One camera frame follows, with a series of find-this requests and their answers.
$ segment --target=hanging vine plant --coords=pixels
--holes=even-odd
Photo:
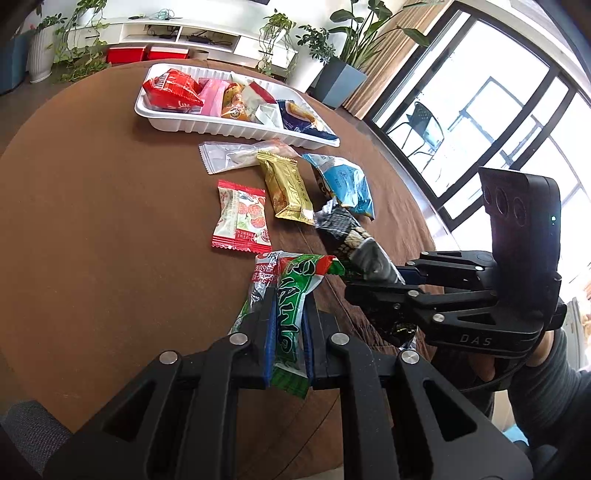
[[[61,76],[61,81],[76,82],[109,66],[101,49],[102,46],[107,45],[107,42],[100,39],[100,30],[109,26],[109,24],[102,22],[104,20],[103,9],[106,4],[107,0],[80,0],[68,22],[57,31],[59,35],[56,51],[58,61],[67,66],[67,72]],[[86,28],[92,28],[96,37],[91,45],[82,48],[76,47],[81,30],[76,28],[76,21],[89,9],[94,10],[94,16]]]
[[[296,22],[292,22],[285,14],[282,14],[275,9],[275,13],[270,17],[265,17],[267,23],[260,29],[259,46],[262,53],[262,59],[256,64],[256,69],[260,73],[271,76],[273,58],[273,48],[275,44],[285,37],[286,46],[291,45],[289,32],[296,26]]]

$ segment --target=blue snack package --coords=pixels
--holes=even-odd
[[[314,176],[320,190],[327,198],[336,198],[341,206],[353,213],[370,217],[374,215],[374,202],[363,170],[358,165],[341,157],[305,153],[314,167]]]
[[[283,120],[283,127],[285,129],[325,140],[339,139],[336,135],[318,130],[316,118],[291,100],[277,100],[277,105],[279,105],[281,119]]]

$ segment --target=black cable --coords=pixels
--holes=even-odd
[[[544,338],[544,335],[546,334],[545,329],[546,329],[546,325],[544,325],[544,328],[542,328],[542,331],[540,332],[540,336],[535,341],[534,346],[530,349],[530,351],[526,354],[526,356],[523,357],[523,359],[516,366],[514,366],[509,371],[507,371],[504,374],[502,374],[500,377],[493,378],[492,380],[490,380],[488,382],[485,382],[482,385],[477,385],[475,387],[469,387],[469,388],[460,388],[459,389],[460,392],[461,393],[472,393],[472,392],[477,392],[477,391],[480,391],[480,390],[485,390],[485,389],[488,389],[490,387],[494,387],[495,385],[498,385],[499,383],[501,383],[503,380],[506,380],[507,378],[509,378],[511,375],[513,375],[515,372],[517,372],[521,367],[523,367],[525,365],[525,363],[533,355],[533,353],[535,352],[535,350],[540,345],[542,339]]]

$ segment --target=red and white candy wrapper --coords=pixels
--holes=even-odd
[[[222,215],[213,232],[212,247],[257,254],[270,252],[265,219],[265,190],[227,180],[217,183]]]
[[[176,69],[146,80],[143,87],[150,105],[156,109],[188,111],[203,106],[199,97],[203,85]]]

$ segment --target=round wooden table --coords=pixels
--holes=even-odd
[[[241,67],[187,61],[253,75]],[[209,176],[197,146],[234,137],[161,132],[134,112],[151,63],[97,73],[43,105],[0,161],[0,346],[28,393],[72,431],[163,350],[207,349],[244,302],[254,256],[211,247],[220,178],[265,188],[258,167]],[[341,139],[317,153],[365,171],[376,220],[365,226],[395,262],[433,243],[412,196],[371,141],[315,100]],[[315,208],[325,202],[306,162]],[[265,214],[274,249],[326,253],[311,226]],[[391,351],[339,278],[315,292],[322,310],[373,348]],[[298,478],[342,463],[337,391],[304,401],[282,391],[239,398],[237,474]]]

